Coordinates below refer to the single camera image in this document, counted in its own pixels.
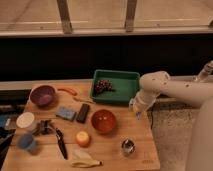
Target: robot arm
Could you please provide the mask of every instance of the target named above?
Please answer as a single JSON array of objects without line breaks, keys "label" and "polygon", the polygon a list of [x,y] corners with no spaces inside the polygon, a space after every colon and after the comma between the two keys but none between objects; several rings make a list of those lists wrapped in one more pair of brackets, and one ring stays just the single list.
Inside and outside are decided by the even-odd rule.
[{"label": "robot arm", "polygon": [[185,171],[213,171],[213,84],[197,79],[193,82],[174,81],[167,72],[159,71],[143,75],[140,87],[132,100],[136,114],[151,107],[160,94],[200,108],[192,130]]},{"label": "robot arm", "polygon": [[133,99],[133,111],[142,113],[151,107],[160,94],[176,98],[194,107],[213,97],[212,83],[174,81],[165,71],[148,73],[140,78],[141,90]]}]

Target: wooden table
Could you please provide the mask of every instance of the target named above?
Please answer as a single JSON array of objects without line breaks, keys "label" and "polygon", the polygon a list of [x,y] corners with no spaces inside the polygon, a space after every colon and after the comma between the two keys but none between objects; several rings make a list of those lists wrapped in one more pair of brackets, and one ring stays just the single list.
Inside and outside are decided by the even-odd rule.
[{"label": "wooden table", "polygon": [[[91,82],[73,82],[51,84],[56,88],[70,87],[78,92],[78,98],[89,99]],[[46,108],[38,108],[28,100],[25,112],[33,112],[37,120],[51,119],[55,127],[58,127],[64,134],[64,140],[68,152],[68,160],[65,160],[57,145],[54,134],[38,135],[35,139],[38,142],[38,153],[31,155],[18,149],[15,144],[23,130],[17,128],[12,143],[9,147],[2,170],[3,171],[42,171],[42,170],[101,170],[101,171],[125,171],[125,170],[159,170],[160,163],[153,141],[152,132],[146,115],[137,120],[135,115],[123,106],[112,106],[104,104],[90,104],[90,112],[85,124],[76,121],[70,122],[56,117],[55,113],[59,106],[64,106],[79,111],[82,102],[75,101],[67,92],[59,91],[57,100]],[[108,109],[112,111],[118,121],[117,129],[109,135],[98,134],[90,123],[92,114],[99,109]],[[94,159],[102,161],[103,166],[93,168],[72,168],[70,161],[74,149],[80,147],[75,142],[75,135],[78,131],[86,130],[91,135],[89,147],[82,148],[88,152]],[[134,141],[136,151],[129,157],[124,157],[121,153],[121,143],[126,138]]]}]

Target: orange bowl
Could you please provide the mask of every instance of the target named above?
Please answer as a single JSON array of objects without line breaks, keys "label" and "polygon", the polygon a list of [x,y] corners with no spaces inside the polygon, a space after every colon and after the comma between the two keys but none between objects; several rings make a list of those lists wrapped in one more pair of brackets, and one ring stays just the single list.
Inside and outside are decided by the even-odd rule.
[{"label": "orange bowl", "polygon": [[115,115],[105,109],[96,111],[91,118],[92,126],[101,134],[111,132],[116,126]]},{"label": "orange bowl", "polygon": [[53,102],[56,91],[54,87],[49,85],[42,85],[35,88],[30,93],[30,100],[37,106],[47,106]]}]

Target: sponge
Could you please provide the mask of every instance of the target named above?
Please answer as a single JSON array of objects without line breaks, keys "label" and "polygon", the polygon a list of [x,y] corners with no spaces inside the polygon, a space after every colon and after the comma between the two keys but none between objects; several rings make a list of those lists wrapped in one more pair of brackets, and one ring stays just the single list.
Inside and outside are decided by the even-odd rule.
[{"label": "sponge", "polygon": [[56,116],[73,121],[75,119],[76,112],[66,107],[59,107],[58,111],[56,112]]}]

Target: green tray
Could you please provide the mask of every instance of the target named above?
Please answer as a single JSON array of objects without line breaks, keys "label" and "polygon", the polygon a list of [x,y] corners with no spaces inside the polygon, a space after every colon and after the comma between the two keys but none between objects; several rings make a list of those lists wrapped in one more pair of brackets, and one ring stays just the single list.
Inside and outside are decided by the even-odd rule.
[{"label": "green tray", "polygon": [[[128,105],[131,98],[139,91],[140,74],[137,72],[96,70],[93,77],[90,97],[94,102]],[[109,80],[115,91],[94,92],[98,80]]]}]

